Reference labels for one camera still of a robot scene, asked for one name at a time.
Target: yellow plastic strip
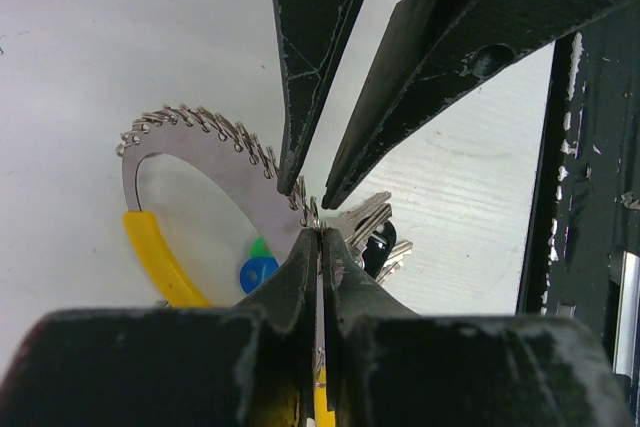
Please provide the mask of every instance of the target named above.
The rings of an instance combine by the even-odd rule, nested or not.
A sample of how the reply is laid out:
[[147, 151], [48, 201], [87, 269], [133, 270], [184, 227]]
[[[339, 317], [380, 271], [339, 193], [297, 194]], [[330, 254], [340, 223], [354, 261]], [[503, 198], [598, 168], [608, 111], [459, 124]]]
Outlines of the yellow plastic strip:
[[320, 385], [316, 385], [314, 389], [314, 403], [316, 410], [316, 427], [335, 427], [336, 414], [329, 411], [327, 404], [327, 371], [323, 367], [320, 370], [316, 378], [316, 382]]
[[127, 212], [122, 222], [140, 263], [172, 307], [211, 306], [173, 256], [153, 212]]

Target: scratch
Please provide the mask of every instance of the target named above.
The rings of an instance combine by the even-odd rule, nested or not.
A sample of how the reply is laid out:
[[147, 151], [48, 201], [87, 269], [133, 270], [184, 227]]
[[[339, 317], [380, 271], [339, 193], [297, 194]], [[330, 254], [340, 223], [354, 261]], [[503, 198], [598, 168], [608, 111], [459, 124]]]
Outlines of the scratch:
[[569, 177], [569, 171], [565, 168], [564, 165], [561, 165], [558, 169], [558, 181], [562, 182], [567, 177]]
[[488, 153], [476, 153], [476, 152], [467, 152], [461, 149], [452, 149], [449, 147], [445, 147], [444, 145], [440, 145], [438, 142], [429, 141], [427, 144], [430, 147], [434, 147], [436, 149], [442, 150], [443, 152], [450, 154], [451, 156], [456, 157], [465, 157], [469, 159], [508, 159], [513, 156], [511, 152], [488, 152]]
[[625, 192], [620, 196], [620, 201], [629, 210], [640, 210], [640, 200], [634, 199], [632, 192]]
[[308, 72], [302, 72], [302, 73], [296, 74], [296, 75], [289, 75], [287, 77], [287, 80], [291, 81], [291, 80], [299, 79], [300, 77], [310, 77], [312, 75], [315, 75], [316, 77], [320, 77], [320, 74], [318, 73], [318, 71], [310, 70]]
[[504, 346], [507, 349], [507, 365], [509, 366], [509, 373], [511, 374], [511, 379], [513, 379], [517, 384], [520, 383], [520, 372], [518, 371], [518, 363], [516, 362], [516, 357], [513, 355], [513, 348], [509, 343], [509, 339], [506, 334], [502, 333], [502, 338], [504, 339]]
[[344, 262], [341, 259], [335, 260], [335, 268], [333, 269], [333, 281], [336, 287], [340, 287], [342, 278], [344, 277]]
[[430, 75], [429, 77], [423, 77], [420, 79], [420, 82], [425, 82], [427, 80], [431, 80], [431, 79], [437, 79], [438, 77], [444, 77], [445, 75], [447, 75], [446, 72], [442, 73], [442, 74], [436, 74], [436, 75]]
[[[345, 9], [348, 9], [350, 3], [351, 3], [351, 0], [344, 0], [344, 2], [338, 6], [338, 12], [337, 12], [338, 15], [336, 18], [336, 23], [333, 26], [333, 31], [331, 32], [331, 40], [329, 41], [329, 48], [325, 52], [324, 58], [320, 61], [320, 66], [316, 69], [318, 72], [324, 69], [325, 64], [329, 62], [331, 55], [333, 54], [334, 48], [340, 37], [340, 31], [342, 30], [344, 21], [348, 14], [348, 11], [345, 11]], [[316, 88], [313, 89], [313, 93], [311, 94], [311, 105], [313, 105], [313, 103], [315, 102], [315, 97], [316, 97], [319, 86], [320, 86], [320, 82], [318, 83], [318, 85], [316, 85]]]
[[304, 60], [304, 61], [307, 63], [307, 65], [308, 65], [309, 67], [311, 67], [311, 70], [313, 70], [316, 74], [318, 74], [318, 69], [316, 69], [316, 68], [313, 66], [313, 64], [312, 64], [311, 62], [309, 62], [309, 59], [307, 59], [307, 58], [302, 54], [302, 52], [300, 52], [300, 51], [296, 48], [296, 46], [295, 46], [295, 45], [293, 45], [293, 44], [291, 43], [291, 41], [287, 38], [287, 36], [286, 36], [286, 35], [283, 35], [283, 36], [282, 36], [282, 40], [285, 40], [285, 41], [286, 41], [286, 42], [291, 46], [291, 48], [292, 48], [292, 49], [293, 49], [293, 50], [298, 54], [298, 56], [299, 56], [302, 60]]
[[578, 32], [573, 39], [572, 44], [573, 52], [571, 54], [571, 69], [569, 69], [569, 87], [567, 87], [567, 100], [573, 99], [573, 94], [576, 89], [576, 78], [578, 77], [578, 71], [580, 70], [580, 58], [584, 52], [582, 47], [582, 34]]
[[567, 140], [563, 140], [562, 141], [562, 145], [560, 146], [560, 152], [562, 152], [563, 154], [567, 154], [567, 155], [573, 155], [575, 158], [578, 157], [578, 142], [577, 141], [573, 141], [573, 147], [571, 145], [569, 145], [569, 142], [567, 142]]
[[560, 260], [558, 257], [558, 251], [555, 246], [552, 245], [551, 250], [549, 251], [549, 265], [551, 265], [551, 262], [557, 262], [558, 260]]
[[576, 145], [580, 143], [580, 135], [582, 134], [582, 113], [584, 112], [584, 108], [580, 109], [578, 113], [578, 138], [576, 139]]
[[542, 393], [543, 397], [547, 401], [547, 405], [555, 415], [556, 420], [558, 421], [558, 425], [567, 425], [567, 422], [565, 421], [564, 416], [560, 411], [560, 407], [558, 407], [558, 402], [556, 401], [556, 398], [553, 395], [553, 391], [551, 390], [551, 388], [549, 387], [549, 384], [547, 383], [547, 378], [544, 374], [544, 371], [542, 370], [541, 365], [538, 363], [538, 359], [536, 359], [536, 354], [533, 352], [533, 350], [531, 350], [531, 347], [526, 342], [526, 340], [523, 340], [518, 334], [516, 334], [516, 339], [518, 340], [518, 343], [522, 346], [522, 349], [524, 350], [524, 353], [527, 356], [527, 359], [529, 360], [529, 362], [531, 363], [531, 366], [533, 367], [533, 371], [535, 372], [536, 379], [538, 380], [538, 385], [540, 386], [540, 392]]

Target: white surface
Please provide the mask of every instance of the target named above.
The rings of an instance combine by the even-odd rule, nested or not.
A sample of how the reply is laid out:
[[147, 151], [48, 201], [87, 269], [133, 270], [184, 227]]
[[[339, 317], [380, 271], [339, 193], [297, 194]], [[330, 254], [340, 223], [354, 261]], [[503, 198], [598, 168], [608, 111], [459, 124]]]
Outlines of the white surface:
[[[305, 165], [322, 187], [397, 0], [367, 0]], [[283, 108], [271, 0], [2, 0], [0, 370], [44, 313], [151, 305], [128, 246], [118, 133], [163, 103], [243, 120], [279, 148]], [[551, 50], [508, 69], [393, 151], [358, 189], [393, 192], [416, 243], [386, 284], [425, 313], [510, 312], [528, 220]], [[142, 198], [178, 258], [215, 289], [255, 237], [204, 176], [144, 164]]]

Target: metal key ring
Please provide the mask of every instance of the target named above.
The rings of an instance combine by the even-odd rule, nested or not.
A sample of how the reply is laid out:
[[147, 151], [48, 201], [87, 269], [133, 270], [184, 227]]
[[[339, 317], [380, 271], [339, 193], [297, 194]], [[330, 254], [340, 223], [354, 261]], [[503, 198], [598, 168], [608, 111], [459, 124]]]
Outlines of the metal key ring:
[[267, 148], [268, 155], [264, 154], [257, 137], [245, 133], [242, 124], [234, 126], [220, 114], [183, 105], [145, 113], [121, 135], [116, 152], [122, 157], [129, 209], [123, 223], [141, 264], [173, 307], [211, 304], [173, 256], [154, 214], [142, 208], [137, 174], [144, 159], [168, 154], [204, 173], [242, 210], [279, 263], [287, 258], [300, 229], [318, 222], [317, 211], [307, 206], [304, 179], [298, 180], [291, 196], [278, 193], [273, 150]]

